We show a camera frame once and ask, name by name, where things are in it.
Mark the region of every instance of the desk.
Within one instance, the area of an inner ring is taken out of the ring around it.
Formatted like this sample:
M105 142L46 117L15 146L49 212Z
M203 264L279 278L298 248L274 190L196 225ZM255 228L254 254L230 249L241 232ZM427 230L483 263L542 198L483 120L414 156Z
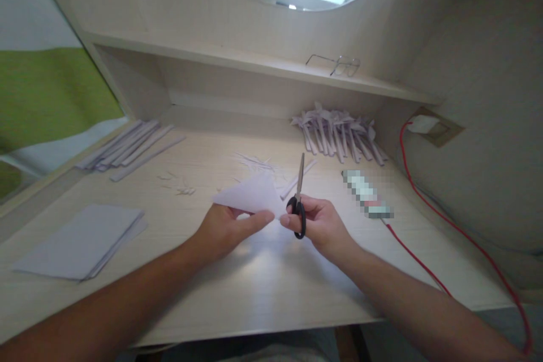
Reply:
M279 166L283 186L297 174L304 150L301 132L286 120L173 106L161 118L177 126L166 138L187 139L118 183L111 171L85 176L0 247L0 342L176 247L198 228L218 188L246 178L235 152ZM303 192L332 201L353 238L404 272L436 286L381 221L365 218L343 185L343 169L364 170L394 207L392 226L452 294L472 310L509 307L511 302L466 242L434 220L407 188L393 163L318 155L304 177ZM177 196L159 175L170 171L192 196ZM10 265L85 206L121 205L145 210L149 227L123 247L100 274L75 283L13 273ZM223 261L198 275L137 345L372 322L381 316L335 266L297 240L278 221L243 242Z

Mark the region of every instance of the eyeglasses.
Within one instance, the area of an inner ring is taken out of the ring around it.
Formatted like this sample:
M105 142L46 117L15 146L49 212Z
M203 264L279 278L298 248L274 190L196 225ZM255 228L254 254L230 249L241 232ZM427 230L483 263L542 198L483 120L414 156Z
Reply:
M343 55L340 55L338 59L331 59L327 57L322 57L317 54L313 54L309 57L305 64L307 65L313 57L335 62L334 70L331 72L330 76L343 75L344 73L347 73L348 77L352 77L356 73L356 71L358 71L358 68L360 68L360 60L358 58L344 57Z

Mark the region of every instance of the stack of paper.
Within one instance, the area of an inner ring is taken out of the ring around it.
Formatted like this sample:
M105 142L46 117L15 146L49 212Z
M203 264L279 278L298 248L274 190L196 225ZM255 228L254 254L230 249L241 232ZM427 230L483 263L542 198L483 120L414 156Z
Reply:
M148 123L137 120L113 140L77 163L76 167L82 170L106 171L111 167L121 166L124 168L110 177L112 181L120 181L153 157L185 139L184 136L178 136L155 152L135 161L173 128L172 125L160 128L156 120L151 120Z
M141 209L89 205L12 269L51 277L95 277L116 251L147 227Z
M172 125L160 128L156 120L147 123L137 120L113 140L81 160L76 167L106 171L111 167L128 166L173 128Z

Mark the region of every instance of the scissor blade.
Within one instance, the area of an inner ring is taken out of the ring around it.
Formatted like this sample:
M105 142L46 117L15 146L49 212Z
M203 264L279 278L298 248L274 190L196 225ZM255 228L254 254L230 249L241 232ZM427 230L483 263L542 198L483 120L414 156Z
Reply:
M304 179L304 159L305 159L305 153L301 154L301 162L300 162L300 173L298 173L298 188L296 190L296 195L298 198L300 197L301 193L301 183Z

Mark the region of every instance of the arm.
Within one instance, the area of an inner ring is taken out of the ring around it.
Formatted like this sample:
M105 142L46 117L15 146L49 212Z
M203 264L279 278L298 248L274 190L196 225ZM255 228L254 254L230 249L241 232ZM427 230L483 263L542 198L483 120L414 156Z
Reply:
M308 196L301 201L307 215L306 236L317 250L349 276L428 359L524 360L503 336L456 300L358 246L332 203ZM296 215L283 215L281 224L301 231Z
M213 205L200 228L181 246L12 338L0 348L0 360L114 359L197 272L274 218L264 211L237 221L239 214Z

